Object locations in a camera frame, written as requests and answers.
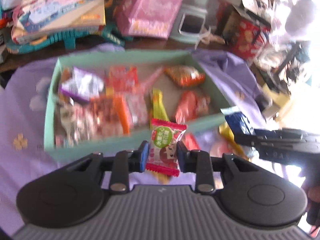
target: metal screw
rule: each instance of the metal screw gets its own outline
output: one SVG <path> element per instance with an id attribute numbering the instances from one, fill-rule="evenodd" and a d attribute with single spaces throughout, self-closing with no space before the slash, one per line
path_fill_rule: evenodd
<path id="1" fill-rule="evenodd" d="M 198 186 L 198 190 L 199 190 L 200 192 L 209 193 L 209 192 L 214 191 L 214 188 L 213 188 L 213 186 L 210 185 L 210 184 L 200 184 L 200 185 Z"/>
<path id="2" fill-rule="evenodd" d="M 112 184 L 110 186 L 111 190 L 113 191 L 117 191 L 117 192 L 122 192 L 122 191 L 125 191 L 127 189 L 127 187 L 122 184 L 122 183 L 115 183 L 115 184 Z"/>

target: picture book cover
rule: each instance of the picture book cover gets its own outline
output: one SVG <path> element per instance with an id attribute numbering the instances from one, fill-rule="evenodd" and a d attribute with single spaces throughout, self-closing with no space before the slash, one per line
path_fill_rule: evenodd
<path id="1" fill-rule="evenodd" d="M 102 25 L 104 0 L 23 0 L 12 38 L 34 38 L 63 29 Z"/>

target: teal plastic stand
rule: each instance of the teal plastic stand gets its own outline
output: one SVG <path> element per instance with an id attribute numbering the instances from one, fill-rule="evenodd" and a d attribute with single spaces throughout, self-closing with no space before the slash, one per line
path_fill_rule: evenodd
<path id="1" fill-rule="evenodd" d="M 132 40 L 131 37 L 123 37 L 114 23 L 107 24 L 102 31 L 64 31 L 54 33 L 48 36 L 44 41 L 37 43 L 37 41 L 27 44 L 15 44 L 12 40 L 6 43 L 7 49 L 12 54 L 26 54 L 33 51 L 43 49 L 58 41 L 64 41 L 66 49 L 76 48 L 76 39 L 85 37 L 88 35 L 99 35 L 103 37 L 107 42 L 124 46 L 124 41 Z"/>

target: green label on candy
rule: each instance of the green label on candy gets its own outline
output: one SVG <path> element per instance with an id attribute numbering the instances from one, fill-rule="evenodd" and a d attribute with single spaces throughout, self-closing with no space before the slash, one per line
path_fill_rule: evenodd
<path id="1" fill-rule="evenodd" d="M 153 143 L 156 147 L 162 149 L 168 146 L 172 140 L 172 130 L 169 127 L 159 126 L 156 128 L 156 137 Z"/>

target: purple snack package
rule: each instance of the purple snack package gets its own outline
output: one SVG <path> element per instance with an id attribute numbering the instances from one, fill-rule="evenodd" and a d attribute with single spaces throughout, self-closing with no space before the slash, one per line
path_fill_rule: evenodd
<path id="1" fill-rule="evenodd" d="M 76 67 L 73 68 L 72 78 L 60 86 L 64 95 L 88 102 L 91 97 L 98 97 L 103 89 L 104 82 L 100 77 Z"/>

